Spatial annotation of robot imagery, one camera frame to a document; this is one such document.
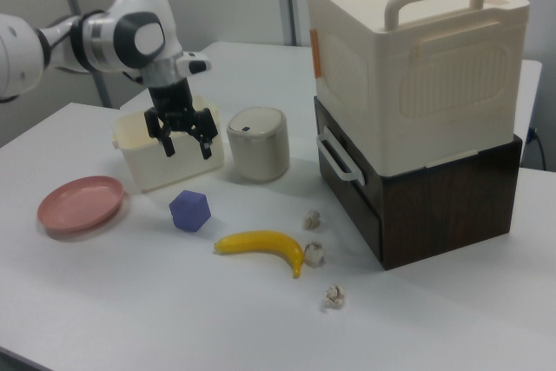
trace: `brown wooden drawer box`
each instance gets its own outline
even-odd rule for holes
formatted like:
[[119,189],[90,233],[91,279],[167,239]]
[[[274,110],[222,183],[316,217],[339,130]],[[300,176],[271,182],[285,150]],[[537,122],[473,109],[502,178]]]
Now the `brown wooden drawer box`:
[[319,150],[321,174],[384,269],[509,232],[520,165],[517,136],[475,156],[382,177],[317,98],[314,106],[319,134],[327,130],[334,136],[361,170],[364,184],[340,179],[336,171],[350,168],[343,151],[328,141],[322,145],[329,157]]

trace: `white canister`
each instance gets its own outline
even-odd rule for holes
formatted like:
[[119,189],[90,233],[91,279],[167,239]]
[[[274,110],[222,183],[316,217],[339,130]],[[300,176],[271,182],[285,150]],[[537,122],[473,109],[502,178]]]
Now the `white canister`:
[[235,166],[251,180],[274,180],[288,168],[288,126],[281,110],[242,110],[229,122],[228,139]]

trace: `pink plate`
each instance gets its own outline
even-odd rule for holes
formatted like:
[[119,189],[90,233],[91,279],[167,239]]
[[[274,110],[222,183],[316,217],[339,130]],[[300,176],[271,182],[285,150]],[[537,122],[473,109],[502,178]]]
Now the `pink plate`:
[[47,195],[36,216],[45,228],[76,232],[108,220],[122,204],[123,186],[115,178],[84,177]]

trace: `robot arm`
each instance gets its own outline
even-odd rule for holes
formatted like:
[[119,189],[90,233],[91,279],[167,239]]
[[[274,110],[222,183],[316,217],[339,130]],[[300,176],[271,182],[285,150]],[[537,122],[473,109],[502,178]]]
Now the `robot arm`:
[[149,135],[167,156],[172,131],[187,132],[209,158],[218,134],[208,109],[193,109],[187,77],[210,70],[201,53],[184,52],[168,0],[115,0],[106,11],[69,17],[33,30],[23,19],[0,15],[0,102],[33,89],[43,70],[133,72],[149,88],[154,107],[145,112]]

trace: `orange label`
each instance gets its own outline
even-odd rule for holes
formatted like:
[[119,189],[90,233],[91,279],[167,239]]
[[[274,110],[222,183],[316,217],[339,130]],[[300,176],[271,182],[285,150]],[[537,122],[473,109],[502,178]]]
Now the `orange label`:
[[319,53],[319,37],[316,30],[310,30],[311,33],[311,50],[313,51],[313,69],[314,78],[322,77],[321,73],[321,55]]

